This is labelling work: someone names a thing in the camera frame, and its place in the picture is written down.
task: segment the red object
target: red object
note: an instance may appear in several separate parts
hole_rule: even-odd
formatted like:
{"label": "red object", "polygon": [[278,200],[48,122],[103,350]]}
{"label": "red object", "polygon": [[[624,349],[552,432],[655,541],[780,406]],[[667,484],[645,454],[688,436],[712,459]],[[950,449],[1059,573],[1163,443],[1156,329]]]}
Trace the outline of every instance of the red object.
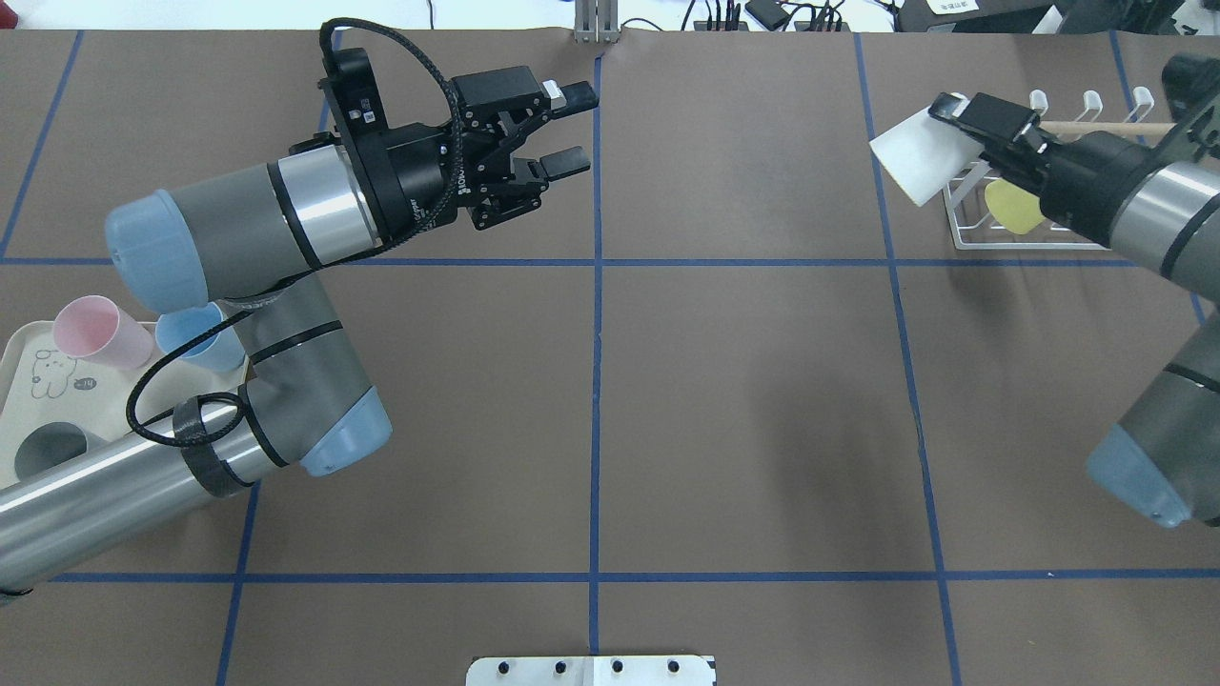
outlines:
{"label": "red object", "polygon": [[4,0],[0,0],[0,28],[17,28],[17,12]]}

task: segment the blue cup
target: blue cup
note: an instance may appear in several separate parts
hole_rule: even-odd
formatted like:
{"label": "blue cup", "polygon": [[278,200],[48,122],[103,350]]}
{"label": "blue cup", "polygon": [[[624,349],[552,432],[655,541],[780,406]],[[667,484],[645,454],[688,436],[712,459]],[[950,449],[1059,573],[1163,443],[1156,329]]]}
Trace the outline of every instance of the blue cup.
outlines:
{"label": "blue cup", "polygon": [[[162,353],[171,353],[183,343],[224,321],[224,315],[216,303],[203,308],[190,308],[161,315],[156,320],[156,345]],[[245,350],[232,328],[212,336],[187,354],[178,358],[193,365],[212,371],[232,371],[245,361]]]}

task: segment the black band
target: black band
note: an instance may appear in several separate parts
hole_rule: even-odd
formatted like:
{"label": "black band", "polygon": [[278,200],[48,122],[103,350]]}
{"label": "black band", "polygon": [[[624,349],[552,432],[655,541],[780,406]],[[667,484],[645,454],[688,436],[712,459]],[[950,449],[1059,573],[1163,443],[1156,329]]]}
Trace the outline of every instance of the black band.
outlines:
{"label": "black band", "polygon": [[271,177],[271,188],[274,189],[276,200],[279,201],[279,211],[284,215],[284,221],[288,222],[289,231],[293,232],[293,239],[296,240],[296,248],[300,249],[301,256],[305,258],[305,264],[314,270],[322,269],[322,262],[317,259],[317,253],[310,245],[309,237],[305,236],[305,227],[301,226],[301,220],[296,216],[296,208],[293,208],[292,198],[288,197],[288,187],[284,186],[284,175],[279,172],[278,162],[270,162],[267,165],[267,176]]}
{"label": "black band", "polygon": [[1199,386],[1207,388],[1213,393],[1220,393],[1220,381],[1211,378],[1210,376],[1199,374],[1192,369],[1183,367],[1182,365],[1169,363],[1165,365],[1165,371],[1175,376],[1181,376],[1187,381],[1193,381]]}
{"label": "black band", "polygon": [[1194,238],[1194,234],[1198,233],[1203,222],[1208,221],[1208,217],[1215,214],[1218,208],[1220,208],[1220,195],[1213,195],[1211,199],[1199,209],[1199,211],[1194,212],[1191,221],[1186,222],[1186,226],[1183,226],[1182,231],[1177,233],[1177,238],[1174,239],[1174,243],[1165,253],[1165,259],[1160,262],[1160,276],[1172,281],[1171,275],[1174,273],[1174,265],[1177,264],[1177,258],[1182,255],[1182,250],[1186,249],[1186,244],[1191,242],[1191,238]]}
{"label": "black band", "polygon": [[[207,430],[204,427],[199,398],[179,403],[173,409],[174,438],[194,438],[205,433],[207,433]],[[220,459],[216,450],[212,449],[211,443],[179,448],[179,452],[182,453],[182,460],[187,463],[187,469],[195,476],[199,485],[217,498],[228,498],[239,493],[242,488],[254,486],[238,478],[233,468]]]}
{"label": "black band", "polygon": [[250,404],[250,395],[245,383],[238,387],[237,395],[242,398],[242,404],[246,408],[245,421],[250,425],[250,433],[254,433],[254,439],[259,442],[259,447],[266,453],[267,459],[274,463],[276,466],[288,466],[288,463],[279,457],[279,450],[276,450],[276,447],[267,439],[267,433],[262,431],[262,425],[259,424],[259,416],[254,411],[254,405]]}
{"label": "black band", "polygon": [[298,333],[296,336],[289,336],[288,338],[284,338],[279,343],[273,343],[271,345],[267,345],[266,348],[250,355],[250,364],[256,365],[262,360],[266,360],[267,358],[271,358],[273,355],[278,355],[279,353],[283,353],[289,348],[295,348],[296,345],[300,345],[306,341],[312,341],[314,338],[317,338],[323,333],[331,333],[332,331],[338,331],[340,328],[343,328],[343,322],[340,322],[339,320],[320,323],[314,328],[305,330]]}

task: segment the cartoon drawing on tray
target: cartoon drawing on tray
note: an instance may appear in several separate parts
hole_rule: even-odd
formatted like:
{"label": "cartoon drawing on tray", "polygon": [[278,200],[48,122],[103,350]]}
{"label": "cartoon drawing on tray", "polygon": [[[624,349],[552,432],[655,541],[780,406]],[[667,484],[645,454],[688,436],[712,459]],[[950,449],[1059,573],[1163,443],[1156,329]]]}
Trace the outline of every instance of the cartoon drawing on tray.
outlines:
{"label": "cartoon drawing on tray", "polygon": [[76,371],[76,360],[59,350],[38,350],[34,353],[34,367],[30,372],[34,398],[59,398],[68,389],[68,380]]}

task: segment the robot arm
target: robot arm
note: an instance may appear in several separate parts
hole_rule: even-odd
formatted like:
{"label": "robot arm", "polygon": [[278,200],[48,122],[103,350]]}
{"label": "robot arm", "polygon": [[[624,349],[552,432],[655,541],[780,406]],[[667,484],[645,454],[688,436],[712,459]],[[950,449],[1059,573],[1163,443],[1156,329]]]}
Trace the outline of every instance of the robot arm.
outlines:
{"label": "robot arm", "polygon": [[[1220,60],[1175,56],[1161,81],[1177,125],[1155,148],[1104,132],[1064,143],[1033,110],[987,94],[942,93],[927,114],[981,144],[1046,217],[1220,301],[1220,173],[1198,164],[1220,159]],[[1088,474],[1161,526],[1220,526],[1218,315],[1110,430]]]}
{"label": "robot arm", "polygon": [[[336,26],[410,44],[332,20],[326,45]],[[0,491],[0,604],[277,469],[300,463],[322,476],[378,449],[389,419],[312,272],[450,223],[459,206],[488,228],[589,168],[580,148],[512,155],[547,122],[595,107],[588,83],[539,84],[527,67],[453,82],[434,72],[459,117],[390,128],[365,51],[325,57],[320,87],[338,137],[320,133],[277,162],[157,190],[107,217],[111,258],[135,297],[162,314],[217,301],[256,378],[140,427],[157,441],[129,433]]]}

